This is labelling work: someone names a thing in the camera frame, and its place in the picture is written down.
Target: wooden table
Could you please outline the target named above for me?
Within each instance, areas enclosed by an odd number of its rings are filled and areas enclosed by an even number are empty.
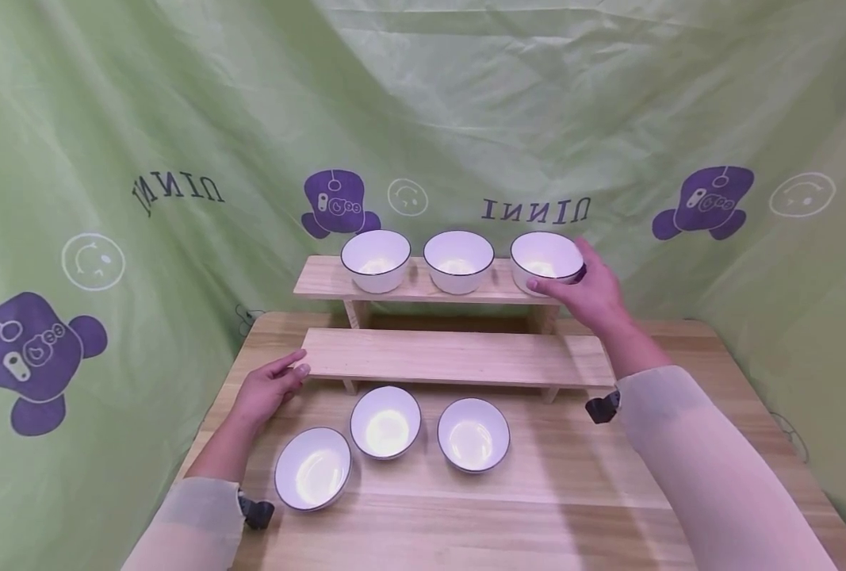
[[[379,327],[437,330],[448,323],[381,318]],[[257,320],[201,426],[182,472],[229,411],[244,375],[301,346],[309,327],[349,327],[315,313],[267,313]],[[560,320],[560,333],[584,329]],[[465,330],[525,331],[512,322]],[[698,322],[645,324],[665,350],[694,374],[788,487],[839,569],[846,570],[846,527],[784,434],[759,402],[721,340]],[[361,385],[361,394],[369,389]],[[595,426],[584,391],[562,391],[553,404],[522,389],[408,386],[423,410],[411,449],[392,462],[365,458],[353,446],[346,493],[331,508],[297,513],[274,491],[274,462],[309,427],[348,433],[357,397],[343,385],[308,383],[280,410],[255,445],[243,488],[278,506],[264,533],[246,531],[234,569],[693,569],[676,517],[614,420]],[[511,426],[505,461],[467,475],[447,465],[435,439],[442,410],[459,397],[487,398]]]

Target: wooden shelf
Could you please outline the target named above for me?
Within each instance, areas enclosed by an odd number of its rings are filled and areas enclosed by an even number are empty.
[[[309,329],[302,347],[313,377],[347,381],[550,389],[615,383],[607,354],[589,335]]]
[[[311,300],[344,301],[433,301],[438,303],[511,303],[511,305],[555,305],[559,302],[527,295],[511,278],[511,260],[496,259],[474,293],[452,295],[435,287],[422,258],[410,258],[407,276],[400,287],[376,295],[356,287],[338,256],[310,256],[293,290]]]

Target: hand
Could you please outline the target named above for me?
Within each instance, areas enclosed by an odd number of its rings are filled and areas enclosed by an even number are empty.
[[[574,239],[580,249],[587,273],[579,283],[565,284],[543,278],[531,278],[527,287],[559,300],[572,312],[572,316],[591,329],[597,336],[632,322],[622,304],[619,278],[584,238]]]
[[[296,368],[291,365],[304,356],[306,351],[299,349],[250,372],[239,389],[229,416],[264,424],[277,412],[280,404],[289,402],[302,389],[302,379],[308,375],[311,367],[304,363]]]

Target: purple logo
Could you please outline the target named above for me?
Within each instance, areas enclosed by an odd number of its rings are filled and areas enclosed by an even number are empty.
[[[19,397],[10,426],[22,436],[54,431],[67,414],[63,392],[80,361],[105,350],[105,327],[90,315],[65,324],[41,295],[24,291],[0,305],[0,387]]]
[[[312,211],[302,215],[302,226],[315,238],[327,238],[332,232],[360,234],[381,229],[378,215],[362,208],[365,185],[360,175],[321,171],[308,177],[304,190]]]
[[[753,179],[752,171],[742,167],[709,167],[689,174],[676,210],[653,218],[655,238],[669,240],[695,230],[709,231],[714,240],[730,238],[746,222],[746,212],[737,210],[737,204],[752,188]]]

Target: beige sleeve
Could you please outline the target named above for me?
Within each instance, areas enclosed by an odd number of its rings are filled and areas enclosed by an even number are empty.
[[[778,477],[689,373],[665,366],[617,385],[628,439],[699,569],[836,569]]]
[[[185,477],[172,486],[122,571],[225,571],[242,539],[235,482]]]

